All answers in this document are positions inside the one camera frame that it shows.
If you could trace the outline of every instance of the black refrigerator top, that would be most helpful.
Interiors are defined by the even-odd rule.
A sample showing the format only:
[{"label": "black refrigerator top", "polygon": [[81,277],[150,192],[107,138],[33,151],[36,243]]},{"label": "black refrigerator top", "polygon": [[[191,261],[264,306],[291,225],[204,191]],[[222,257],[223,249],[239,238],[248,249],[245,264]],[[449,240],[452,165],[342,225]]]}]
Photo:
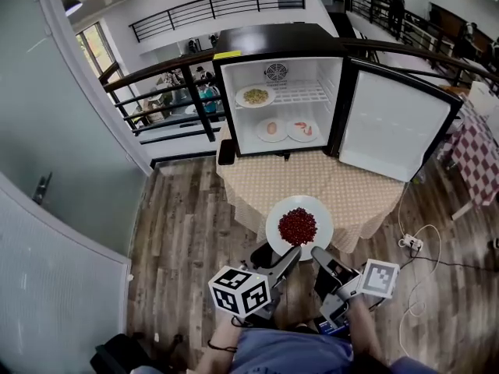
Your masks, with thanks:
[{"label": "black refrigerator top", "polygon": [[346,49],[316,23],[275,23],[245,26],[220,32],[215,54],[280,57],[342,57]]}]

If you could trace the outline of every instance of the tablecloth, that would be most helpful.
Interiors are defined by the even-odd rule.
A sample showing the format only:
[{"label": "tablecloth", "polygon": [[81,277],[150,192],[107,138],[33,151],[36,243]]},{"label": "tablecloth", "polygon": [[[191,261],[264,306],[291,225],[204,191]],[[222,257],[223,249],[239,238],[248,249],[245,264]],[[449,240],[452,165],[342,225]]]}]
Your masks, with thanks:
[{"label": "tablecloth", "polygon": [[473,205],[490,205],[499,192],[499,147],[485,118],[467,101],[459,111],[461,127],[444,144],[438,159],[458,165]]},{"label": "tablecloth", "polygon": [[[230,139],[227,124],[221,139]],[[274,204],[289,196],[318,198],[330,211],[333,245],[352,252],[359,238],[371,238],[395,208],[404,183],[326,156],[322,151],[291,153],[289,161],[275,155],[236,158],[219,166],[235,219],[265,239],[265,220]]]}]

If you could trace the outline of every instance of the sausage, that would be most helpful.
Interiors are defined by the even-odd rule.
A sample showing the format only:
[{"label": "sausage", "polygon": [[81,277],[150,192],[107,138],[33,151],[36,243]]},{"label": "sausage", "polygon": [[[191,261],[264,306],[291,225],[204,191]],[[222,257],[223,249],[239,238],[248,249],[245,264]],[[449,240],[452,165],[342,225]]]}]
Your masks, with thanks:
[{"label": "sausage", "polygon": [[267,125],[268,134],[275,134],[277,131],[278,131],[278,126],[276,125],[275,122],[271,122]]}]

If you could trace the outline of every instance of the black phone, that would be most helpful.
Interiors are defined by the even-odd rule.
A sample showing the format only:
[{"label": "black phone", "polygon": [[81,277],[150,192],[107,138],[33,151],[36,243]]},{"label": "black phone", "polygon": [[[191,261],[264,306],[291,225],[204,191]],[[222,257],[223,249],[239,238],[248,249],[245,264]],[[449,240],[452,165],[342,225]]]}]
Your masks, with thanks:
[{"label": "black phone", "polygon": [[219,165],[232,165],[235,160],[235,144],[231,139],[222,140],[218,155]]}]

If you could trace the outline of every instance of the lower floor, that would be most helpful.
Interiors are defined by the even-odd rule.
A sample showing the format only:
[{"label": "lower floor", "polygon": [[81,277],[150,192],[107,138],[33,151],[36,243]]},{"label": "lower floor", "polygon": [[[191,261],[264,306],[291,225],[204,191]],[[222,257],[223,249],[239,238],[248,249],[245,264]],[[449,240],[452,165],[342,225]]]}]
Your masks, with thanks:
[{"label": "lower floor", "polygon": [[[401,221],[410,234],[425,224],[439,229],[442,263],[415,292],[412,302],[425,301],[426,309],[419,318],[405,316],[400,339],[411,357],[439,372],[492,372],[499,357],[499,275],[443,263],[494,268],[487,242],[499,235],[499,204],[471,210],[453,222],[451,213],[468,199],[458,171],[446,172],[430,160],[424,174],[425,182],[411,184],[404,196]],[[371,239],[360,240],[352,254],[329,249],[356,268],[368,258],[408,262],[409,253],[398,247],[397,213],[388,215]],[[436,233],[427,228],[419,235],[425,243],[419,256],[436,259]],[[144,347],[153,358],[164,355],[173,337],[182,334],[173,361],[193,369],[215,326],[207,282],[225,264],[238,266],[255,242],[256,235],[234,220],[214,157],[161,165],[147,185],[131,250],[129,333],[144,334]],[[390,362],[403,356],[399,327],[409,293],[434,264],[416,259],[405,266],[393,299],[373,314]],[[275,314],[280,328],[319,316],[313,291],[317,271],[315,263],[304,262],[292,272]]]}]

